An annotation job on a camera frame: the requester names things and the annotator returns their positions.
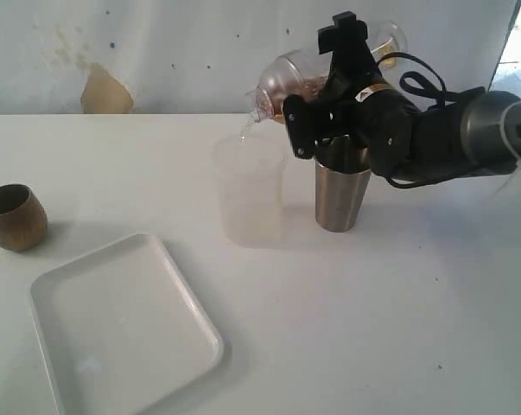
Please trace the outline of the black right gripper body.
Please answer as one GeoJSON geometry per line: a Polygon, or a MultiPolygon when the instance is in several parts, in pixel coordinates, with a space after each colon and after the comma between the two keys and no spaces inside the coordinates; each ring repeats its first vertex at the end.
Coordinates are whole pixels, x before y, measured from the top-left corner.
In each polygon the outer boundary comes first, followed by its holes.
{"type": "Polygon", "coordinates": [[[370,52],[334,52],[314,100],[314,140],[348,136],[367,148],[372,171],[391,177],[406,162],[416,106],[383,77],[370,52]]]}

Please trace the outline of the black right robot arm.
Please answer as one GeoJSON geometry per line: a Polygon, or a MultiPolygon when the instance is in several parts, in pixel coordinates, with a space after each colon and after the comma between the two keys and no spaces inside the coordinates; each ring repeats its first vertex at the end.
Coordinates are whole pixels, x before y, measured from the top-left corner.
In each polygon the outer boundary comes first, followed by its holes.
{"type": "Polygon", "coordinates": [[[451,92],[425,61],[402,51],[374,57],[367,24],[352,12],[319,29],[330,54],[317,105],[324,133],[367,151],[372,172],[392,187],[420,188],[521,167],[521,98],[483,86],[451,92]]]}

